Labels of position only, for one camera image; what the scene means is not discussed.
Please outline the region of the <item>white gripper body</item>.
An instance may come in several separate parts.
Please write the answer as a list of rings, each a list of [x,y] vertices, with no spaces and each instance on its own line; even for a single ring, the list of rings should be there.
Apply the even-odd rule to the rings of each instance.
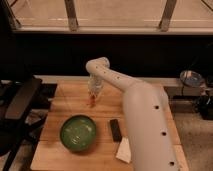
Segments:
[[[103,81],[100,77],[91,75],[88,80],[88,91],[91,96],[97,97],[103,88]]]

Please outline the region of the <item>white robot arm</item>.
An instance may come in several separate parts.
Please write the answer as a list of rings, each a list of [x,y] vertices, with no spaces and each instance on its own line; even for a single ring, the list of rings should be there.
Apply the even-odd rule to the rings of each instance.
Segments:
[[[163,88],[110,69],[106,57],[86,63],[89,91],[97,96],[102,81],[120,89],[134,171],[179,171],[165,116],[168,96]]]

